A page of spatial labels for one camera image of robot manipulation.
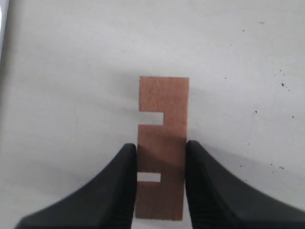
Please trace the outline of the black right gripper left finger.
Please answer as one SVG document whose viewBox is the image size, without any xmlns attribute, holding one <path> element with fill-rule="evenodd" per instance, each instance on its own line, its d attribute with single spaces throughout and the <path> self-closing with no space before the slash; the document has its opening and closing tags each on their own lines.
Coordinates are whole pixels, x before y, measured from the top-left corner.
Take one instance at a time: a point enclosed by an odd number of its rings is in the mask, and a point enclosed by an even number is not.
<svg viewBox="0 0 305 229">
<path fill-rule="evenodd" d="M 130 229 L 137 190 L 137 150 L 122 146 L 90 182 L 64 199 L 30 215 L 18 229 Z"/>
</svg>

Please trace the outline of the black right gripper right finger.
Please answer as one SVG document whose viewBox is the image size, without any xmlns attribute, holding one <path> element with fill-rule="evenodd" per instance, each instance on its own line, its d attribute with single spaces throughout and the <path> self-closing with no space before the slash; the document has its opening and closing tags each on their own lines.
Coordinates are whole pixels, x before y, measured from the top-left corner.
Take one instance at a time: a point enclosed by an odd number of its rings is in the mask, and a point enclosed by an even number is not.
<svg viewBox="0 0 305 229">
<path fill-rule="evenodd" d="M 194 229 L 303 229 L 305 213 L 245 183 L 195 140 L 185 148 L 185 191 Z"/>
</svg>

